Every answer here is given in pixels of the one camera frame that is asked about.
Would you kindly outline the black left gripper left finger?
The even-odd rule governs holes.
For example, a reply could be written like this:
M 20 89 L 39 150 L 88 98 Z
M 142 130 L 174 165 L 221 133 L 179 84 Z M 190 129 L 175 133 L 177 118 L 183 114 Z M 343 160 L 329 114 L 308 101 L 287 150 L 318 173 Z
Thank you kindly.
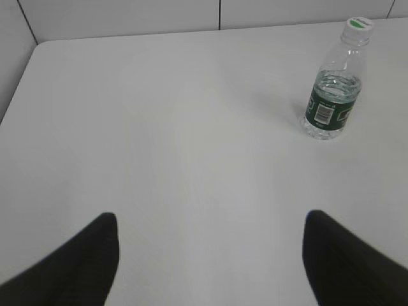
M 105 212 L 73 238 L 1 285 L 1 305 L 104 305 L 120 261 L 115 214 Z

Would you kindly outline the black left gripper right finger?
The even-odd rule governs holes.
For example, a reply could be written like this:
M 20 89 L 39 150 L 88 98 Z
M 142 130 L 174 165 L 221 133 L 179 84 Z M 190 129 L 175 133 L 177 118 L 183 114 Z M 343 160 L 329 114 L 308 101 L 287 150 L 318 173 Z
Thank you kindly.
M 322 210 L 306 216 L 302 259 L 318 305 L 407 305 L 407 269 Z

